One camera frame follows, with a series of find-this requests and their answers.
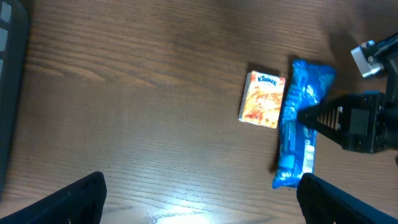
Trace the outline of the orange snack packet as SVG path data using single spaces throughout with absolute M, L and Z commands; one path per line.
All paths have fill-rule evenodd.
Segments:
M 286 80 L 283 77 L 251 71 L 246 76 L 239 120 L 276 129 Z

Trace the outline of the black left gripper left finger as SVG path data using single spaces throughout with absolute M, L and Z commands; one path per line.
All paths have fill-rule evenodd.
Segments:
M 107 189 L 104 175 L 90 175 L 1 218 L 1 224 L 99 224 L 103 214 Z

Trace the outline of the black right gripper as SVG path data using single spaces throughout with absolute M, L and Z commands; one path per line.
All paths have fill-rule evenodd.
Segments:
M 386 91 L 358 95 L 361 107 L 351 110 L 349 122 L 349 133 L 356 140 L 353 150 L 370 154 L 397 149 L 397 34 L 375 43 L 364 54 L 383 65 L 384 70 L 373 77 L 387 77 Z M 345 115 L 341 98 L 301 109 L 297 119 L 344 146 Z

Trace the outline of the blue Oreo cookie pack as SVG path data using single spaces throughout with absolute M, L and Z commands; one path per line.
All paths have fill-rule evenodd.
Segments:
M 313 173 L 317 131 L 298 121 L 300 110 L 321 103 L 336 71 L 305 60 L 292 62 L 293 74 L 279 119 L 279 160 L 272 188 L 296 188 L 305 173 Z

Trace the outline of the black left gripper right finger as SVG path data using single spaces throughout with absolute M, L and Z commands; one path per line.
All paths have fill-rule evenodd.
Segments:
M 306 173 L 297 187 L 297 200 L 307 224 L 397 224 L 397 219 Z

